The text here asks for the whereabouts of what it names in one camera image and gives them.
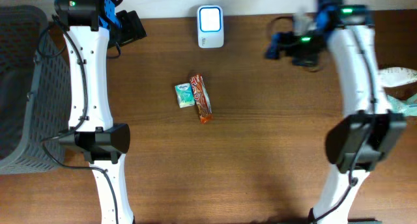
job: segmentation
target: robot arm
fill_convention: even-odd
[[[377,75],[369,10],[344,5],[343,0],[319,0],[315,25],[298,36],[276,34],[266,57],[279,59],[284,51],[293,57],[294,65],[312,67],[318,64],[318,54],[328,48],[336,61],[345,120],[326,137],[330,174],[319,202],[310,210],[309,222],[347,224],[360,186],[389,155],[406,122],[403,115],[391,112]]]
[[[114,124],[111,117],[106,53],[112,46],[120,47],[145,37],[146,32],[134,11],[116,14],[116,3],[117,0],[55,0],[59,23],[68,34],[65,40],[72,90],[68,125],[69,130],[74,132],[60,138],[59,142],[66,148],[82,152],[90,167],[106,171],[107,177],[102,176],[100,171],[93,171],[102,209],[102,224],[133,224],[134,215],[128,202],[124,177],[130,130],[127,124]]]

